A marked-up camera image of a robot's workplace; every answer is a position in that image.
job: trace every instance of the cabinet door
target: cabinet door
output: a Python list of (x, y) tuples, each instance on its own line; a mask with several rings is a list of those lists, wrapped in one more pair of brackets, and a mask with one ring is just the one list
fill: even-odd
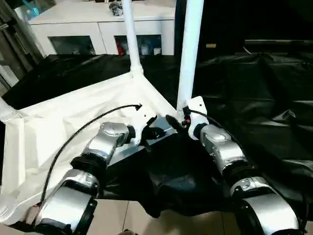
[(56, 23), (31, 26), (43, 56), (106, 54), (98, 23)]
[[(108, 54), (128, 54), (124, 22), (99, 23)], [(136, 21), (139, 54), (174, 55), (174, 21)]]

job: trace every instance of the floor tile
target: floor tile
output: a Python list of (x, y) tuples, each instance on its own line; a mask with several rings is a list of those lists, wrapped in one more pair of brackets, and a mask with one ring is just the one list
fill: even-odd
[(123, 230), (128, 201), (97, 200), (87, 235), (117, 235)]
[(223, 235), (220, 212), (210, 212), (193, 217), (164, 211), (161, 217), (150, 217), (138, 202), (130, 202), (124, 229), (139, 235)]
[(25, 233), (16, 229), (12, 229), (3, 224), (0, 224), (0, 234), (1, 235), (24, 235)]
[(308, 221), (306, 230), (308, 232), (306, 235), (313, 235), (313, 222)]
[(235, 215), (233, 213), (222, 213), (224, 223), (224, 235), (240, 235)]

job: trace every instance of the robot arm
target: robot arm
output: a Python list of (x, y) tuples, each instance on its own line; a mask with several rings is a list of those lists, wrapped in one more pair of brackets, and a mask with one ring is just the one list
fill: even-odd
[[(206, 114), (203, 99), (188, 103), (190, 110)], [(218, 171), (230, 187), (239, 227), (246, 234), (302, 234), (291, 206), (249, 164), (242, 149), (222, 128), (209, 124), (199, 114), (190, 113), (188, 130), (212, 156)]]
[(85, 235), (97, 206), (98, 189), (116, 148), (135, 138), (132, 126), (105, 122), (83, 153), (72, 160), (55, 190), (44, 200), (35, 219), (35, 233)]

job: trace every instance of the white cabinet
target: white cabinet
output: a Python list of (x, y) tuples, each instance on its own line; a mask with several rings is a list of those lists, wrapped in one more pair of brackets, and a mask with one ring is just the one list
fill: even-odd
[[(140, 54), (174, 54), (175, 0), (133, 1)], [(63, 0), (29, 21), (39, 50), (50, 54), (127, 54), (124, 16), (107, 3)]]
[[(136, 21), (139, 54), (174, 55), (174, 21)], [(124, 22), (99, 23), (108, 54), (128, 54)]]
[(43, 56), (106, 54), (98, 23), (53, 23), (31, 26)]

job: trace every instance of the crumpled black fabric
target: crumpled black fabric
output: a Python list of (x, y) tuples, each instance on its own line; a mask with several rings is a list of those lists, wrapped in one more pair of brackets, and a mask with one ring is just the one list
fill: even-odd
[[(180, 61), (145, 56), (141, 62), (147, 79), (175, 107)], [(217, 57), (197, 64), (193, 92), (301, 217), (313, 201), (312, 63), (305, 54)], [(121, 75), (129, 66), (128, 56), (51, 55), (4, 99), (20, 109)], [(154, 217), (164, 209), (185, 215), (230, 210), (229, 188), (199, 142), (175, 134), (151, 149), (111, 166), (102, 198), (139, 201)]]

